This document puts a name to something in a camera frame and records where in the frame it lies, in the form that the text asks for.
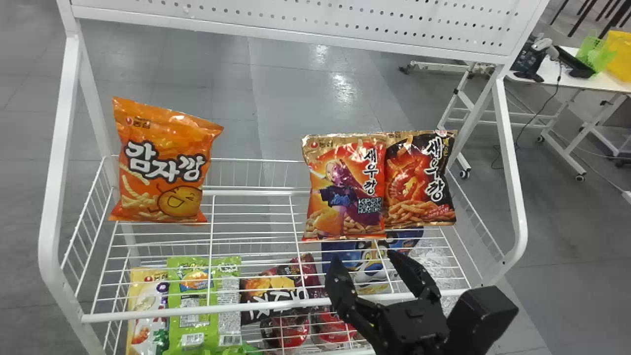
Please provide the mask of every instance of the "white cart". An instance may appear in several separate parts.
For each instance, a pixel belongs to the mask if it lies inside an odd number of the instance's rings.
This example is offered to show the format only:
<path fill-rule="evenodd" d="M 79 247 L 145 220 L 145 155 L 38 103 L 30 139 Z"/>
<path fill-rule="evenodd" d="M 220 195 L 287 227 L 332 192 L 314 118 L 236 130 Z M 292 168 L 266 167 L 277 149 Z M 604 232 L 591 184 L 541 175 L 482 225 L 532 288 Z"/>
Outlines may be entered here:
<path fill-rule="evenodd" d="M 131 267 L 162 268 L 170 256 L 213 258 L 239 255 L 242 277 L 311 252 L 322 276 L 322 251 L 300 237 L 308 199 L 307 170 L 290 160 L 213 159 L 204 186 L 203 212 L 209 222 L 199 226 L 109 222 L 118 196 L 117 157 L 109 145 L 103 112 L 78 18 L 183 28 L 376 51 L 462 59 L 497 65 L 483 89 L 484 99 L 471 108 L 460 131 L 454 157 L 487 106 L 492 91 L 502 146 L 514 244 L 502 250 L 448 175 L 458 222 L 426 228 L 411 255 L 437 279 L 449 303 L 470 287 L 493 284 L 521 257 L 528 237 L 503 79 L 526 37 L 545 9 L 540 1 L 429 0 L 57 0 L 68 39 L 64 53 L 59 101 L 38 260 L 42 277 L 78 338 L 90 354 L 121 353 L 126 320 L 159 316 L 291 308 L 329 304 L 328 298 L 264 304 L 206 305 L 129 311 L 127 292 Z M 61 235 L 69 142 L 79 84 L 93 123 L 103 160 L 95 171 L 74 231 Z M 453 107 L 456 96 L 448 109 Z M 393 270 L 382 253 L 375 258 Z M 412 297 L 394 274 L 385 293 L 367 296 L 377 302 Z M 90 299 L 89 305 L 80 300 Z M 258 325 L 242 327 L 243 340 L 263 347 Z M 318 351 L 311 342 L 300 351 Z M 353 354 L 370 354 L 365 341 L 340 344 Z M 275 349 L 285 353 L 284 348 Z"/>

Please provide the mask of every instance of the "green snack bag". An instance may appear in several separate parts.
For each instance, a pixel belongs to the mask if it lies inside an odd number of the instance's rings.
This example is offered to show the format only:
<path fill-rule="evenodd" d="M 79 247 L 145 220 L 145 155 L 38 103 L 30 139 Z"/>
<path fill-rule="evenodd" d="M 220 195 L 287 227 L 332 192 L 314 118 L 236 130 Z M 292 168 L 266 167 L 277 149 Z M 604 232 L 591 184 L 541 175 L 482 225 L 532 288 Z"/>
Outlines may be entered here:
<path fill-rule="evenodd" d="M 168 279 L 176 281 L 169 286 L 169 308 L 239 303 L 239 265 L 239 256 L 214 259 L 210 268 L 208 258 L 168 258 Z M 241 345 L 240 319 L 240 312 L 172 316 L 165 355 L 204 355 Z"/>

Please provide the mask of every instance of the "snack packaging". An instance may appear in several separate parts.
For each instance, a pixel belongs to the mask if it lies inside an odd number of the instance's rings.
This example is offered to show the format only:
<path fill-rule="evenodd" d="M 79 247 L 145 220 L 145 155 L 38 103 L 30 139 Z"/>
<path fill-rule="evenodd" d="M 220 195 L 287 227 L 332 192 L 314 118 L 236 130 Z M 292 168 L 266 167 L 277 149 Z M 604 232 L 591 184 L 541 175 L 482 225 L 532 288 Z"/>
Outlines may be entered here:
<path fill-rule="evenodd" d="M 456 223 L 445 178 L 456 133 L 441 130 L 388 133 L 384 202 L 387 228 Z"/>
<path fill-rule="evenodd" d="M 287 301 L 291 299 L 313 298 L 320 288 L 314 257 L 310 253 L 300 256 L 304 282 L 300 276 L 298 258 L 287 264 L 278 265 L 259 274 L 259 277 L 240 281 L 241 303 Z M 246 325 L 271 316 L 278 316 L 284 310 L 254 310 L 241 312 L 241 324 Z"/>
<path fill-rule="evenodd" d="M 318 307 L 310 314 L 311 341 L 323 351 L 342 350 L 357 334 L 355 328 L 339 319 L 330 307 Z"/>
<path fill-rule="evenodd" d="M 322 243 L 322 272 L 326 274 L 330 261 L 338 256 L 353 278 L 357 294 L 387 292 L 388 276 L 394 278 L 394 271 L 390 271 L 388 275 L 384 269 L 382 260 L 387 260 L 386 250 L 394 249 L 407 255 L 422 237 L 423 229 L 419 229 L 389 231 L 386 232 L 385 240 Z"/>
<path fill-rule="evenodd" d="M 299 347 L 309 336 L 309 315 L 293 309 L 282 317 L 264 319 L 261 336 L 269 349 L 266 354 L 300 354 Z"/>
<path fill-rule="evenodd" d="M 383 238 L 386 135 L 307 135 L 311 196 L 303 241 Z"/>
<path fill-rule="evenodd" d="M 199 210 L 218 124 L 112 98 L 121 139 L 121 199 L 110 220 L 206 222 Z"/>
<path fill-rule="evenodd" d="M 167 307 L 167 271 L 132 268 L 127 309 L 161 310 Z M 168 349 L 168 323 L 164 317 L 132 319 L 127 323 L 126 355 L 161 355 Z"/>
<path fill-rule="evenodd" d="M 174 281 L 168 293 L 170 308 L 238 303 L 240 265 L 239 256 L 213 259 L 210 269 L 208 258 L 168 258 L 168 279 Z M 167 355 L 197 355 L 241 345 L 239 312 L 172 316 L 169 341 Z"/>

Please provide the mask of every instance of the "shrimp cracker bag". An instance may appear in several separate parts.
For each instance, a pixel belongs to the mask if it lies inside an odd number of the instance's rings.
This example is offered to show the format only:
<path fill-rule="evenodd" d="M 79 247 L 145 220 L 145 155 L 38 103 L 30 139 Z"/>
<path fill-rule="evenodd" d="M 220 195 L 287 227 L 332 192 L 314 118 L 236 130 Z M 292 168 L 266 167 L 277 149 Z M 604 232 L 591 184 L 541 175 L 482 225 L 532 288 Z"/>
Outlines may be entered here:
<path fill-rule="evenodd" d="M 167 307 L 167 271 L 134 267 L 127 310 L 149 311 Z M 132 319 L 127 324 L 126 355 L 161 355 L 168 349 L 168 321 L 165 317 Z"/>
<path fill-rule="evenodd" d="M 456 133 L 435 130 L 387 134 L 384 201 L 387 228 L 456 223 L 445 178 Z"/>
<path fill-rule="evenodd" d="M 239 303 L 241 257 L 167 258 L 169 308 Z M 165 355 L 203 355 L 241 345 L 240 312 L 171 316 L 169 350 Z"/>
<path fill-rule="evenodd" d="M 386 138 L 382 133 L 302 138 L 311 179 L 302 240 L 385 237 L 381 206 Z"/>
<path fill-rule="evenodd" d="M 199 210 L 218 124 L 112 98 L 121 139 L 121 199 L 110 220 L 206 222 Z"/>

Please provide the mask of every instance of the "wire shelf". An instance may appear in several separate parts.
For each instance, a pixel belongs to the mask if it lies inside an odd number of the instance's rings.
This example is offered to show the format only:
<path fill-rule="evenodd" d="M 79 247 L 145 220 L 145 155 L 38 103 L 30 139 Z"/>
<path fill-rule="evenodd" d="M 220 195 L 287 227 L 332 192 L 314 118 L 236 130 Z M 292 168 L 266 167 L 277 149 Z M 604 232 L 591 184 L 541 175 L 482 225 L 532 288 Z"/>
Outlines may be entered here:
<path fill-rule="evenodd" d="M 89 306 L 84 307 L 81 321 L 107 322 L 103 347 L 108 353 L 116 353 L 124 343 L 124 339 L 119 338 L 121 333 L 125 336 L 126 331 L 121 330 L 130 319 L 271 308 L 320 307 L 313 309 L 322 310 L 321 307 L 329 304 L 328 298 L 315 297 L 267 303 L 206 304 L 196 308 L 128 310 L 133 267 L 168 270 L 167 259 L 172 256 L 195 256 L 204 260 L 239 256 L 239 278 L 256 279 L 265 270 L 287 265 L 291 259 L 310 253 L 313 262 L 302 260 L 300 263 L 303 267 L 313 265 L 315 272 L 305 275 L 301 267 L 300 273 L 303 279 L 306 276 L 320 280 L 320 285 L 304 286 L 312 294 L 312 291 L 324 289 L 323 267 L 328 263 L 326 254 L 332 251 L 322 248 L 320 243 L 301 240 L 309 200 L 309 188 L 305 186 L 309 183 L 308 172 L 303 162 L 213 159 L 201 205 L 208 222 L 195 224 L 107 221 L 118 191 L 107 179 L 106 164 L 117 164 L 117 157 L 103 159 L 98 168 L 63 254 L 61 267 L 75 296 L 90 300 Z M 380 279 L 370 283 L 378 286 L 379 292 L 370 291 L 374 294 L 364 297 L 380 303 L 413 297 L 385 257 L 388 247 L 405 249 L 427 268 L 443 293 L 446 313 L 462 292 L 478 283 L 504 257 L 456 180 L 450 173 L 447 178 L 456 206 L 456 225 L 424 228 L 421 235 L 410 238 L 413 247 L 409 244 L 406 247 L 391 246 L 389 239 L 376 243 L 347 242 L 354 245 L 351 249 L 362 251 L 361 259 L 348 262 L 376 262 L 384 266 Z M 354 276 L 360 273 L 351 272 Z M 365 279 L 355 277 L 355 281 L 362 293 Z M 258 323 L 244 325 L 242 337 L 252 345 L 264 347 Z M 362 349 L 365 345 L 365 341 L 347 339 L 338 348 Z M 335 344 L 328 344 L 328 348 L 331 347 L 337 348 Z M 309 341 L 300 348 L 301 353 L 320 350 Z M 283 353 L 283 349 L 271 353 Z"/>

